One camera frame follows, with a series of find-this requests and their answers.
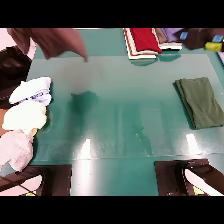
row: gray cloth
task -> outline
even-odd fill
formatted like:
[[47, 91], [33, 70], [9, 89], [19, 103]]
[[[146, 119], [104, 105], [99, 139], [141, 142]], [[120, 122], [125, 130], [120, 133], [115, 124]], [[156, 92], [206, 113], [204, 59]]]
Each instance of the gray cloth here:
[[16, 171], [22, 171], [33, 157], [33, 137], [22, 131], [10, 131], [0, 138], [0, 170], [9, 162]]
[[195, 129], [224, 125], [224, 113], [208, 78], [181, 79], [175, 84]]

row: green table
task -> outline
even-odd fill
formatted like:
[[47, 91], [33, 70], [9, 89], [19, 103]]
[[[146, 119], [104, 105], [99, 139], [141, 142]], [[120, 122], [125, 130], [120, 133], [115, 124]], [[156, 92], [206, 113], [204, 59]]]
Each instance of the green table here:
[[224, 128], [192, 130], [173, 87], [209, 78], [224, 109], [224, 71], [209, 51], [132, 64], [122, 29], [82, 30], [89, 62], [38, 48], [28, 80], [50, 76], [54, 100], [38, 131], [32, 164], [73, 164], [72, 195], [158, 195], [154, 161], [208, 158], [224, 172]]

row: black bag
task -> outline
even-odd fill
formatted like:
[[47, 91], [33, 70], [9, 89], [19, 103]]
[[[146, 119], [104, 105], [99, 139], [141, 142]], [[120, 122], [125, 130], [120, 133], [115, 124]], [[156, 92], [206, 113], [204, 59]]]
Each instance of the black bag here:
[[9, 97], [13, 90], [26, 81], [31, 60], [17, 47], [0, 51], [0, 108], [8, 109]]

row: dark green cloth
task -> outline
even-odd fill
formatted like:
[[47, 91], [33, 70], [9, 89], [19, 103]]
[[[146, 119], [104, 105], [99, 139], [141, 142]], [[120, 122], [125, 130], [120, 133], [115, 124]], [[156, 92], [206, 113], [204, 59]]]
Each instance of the dark green cloth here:
[[208, 78], [180, 79], [175, 84], [195, 129], [224, 125], [224, 113]]

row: yellow object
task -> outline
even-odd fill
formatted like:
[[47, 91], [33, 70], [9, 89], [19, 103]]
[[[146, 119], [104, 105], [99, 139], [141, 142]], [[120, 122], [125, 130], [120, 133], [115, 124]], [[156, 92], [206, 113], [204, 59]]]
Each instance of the yellow object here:
[[195, 195], [204, 194], [204, 192], [202, 190], [200, 190], [199, 188], [197, 188], [195, 186], [193, 186], [193, 188], [194, 188]]
[[205, 49], [220, 52], [222, 51], [222, 43], [207, 42], [205, 44]]
[[32, 194], [32, 193], [27, 193], [26, 196], [35, 196], [36, 191], [33, 191], [33, 193], [34, 193], [34, 194]]

